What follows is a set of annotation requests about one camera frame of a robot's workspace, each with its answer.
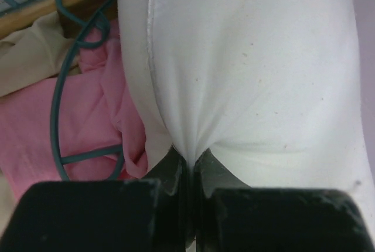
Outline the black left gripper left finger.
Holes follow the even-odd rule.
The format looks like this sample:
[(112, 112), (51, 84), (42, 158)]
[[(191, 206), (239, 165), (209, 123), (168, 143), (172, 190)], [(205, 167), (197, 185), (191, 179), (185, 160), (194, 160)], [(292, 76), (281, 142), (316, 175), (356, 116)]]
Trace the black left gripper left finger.
[(33, 185), (1, 250), (184, 251), (186, 228), (186, 161), (170, 149), (142, 179)]

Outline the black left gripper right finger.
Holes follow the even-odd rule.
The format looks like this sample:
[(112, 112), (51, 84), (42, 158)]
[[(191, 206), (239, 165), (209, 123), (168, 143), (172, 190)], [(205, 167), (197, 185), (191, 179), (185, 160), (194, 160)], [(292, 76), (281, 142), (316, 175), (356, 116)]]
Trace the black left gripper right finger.
[(331, 189), (252, 188), (210, 152), (194, 165), (197, 251), (373, 251), (354, 201)]

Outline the white pillow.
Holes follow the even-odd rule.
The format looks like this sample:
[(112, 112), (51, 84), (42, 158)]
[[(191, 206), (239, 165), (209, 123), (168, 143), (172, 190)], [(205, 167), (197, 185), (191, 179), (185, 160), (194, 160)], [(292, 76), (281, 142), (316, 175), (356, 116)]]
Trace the white pillow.
[(334, 188), (374, 230), (352, 0), (118, 0), (148, 166), (212, 154), (255, 187)]

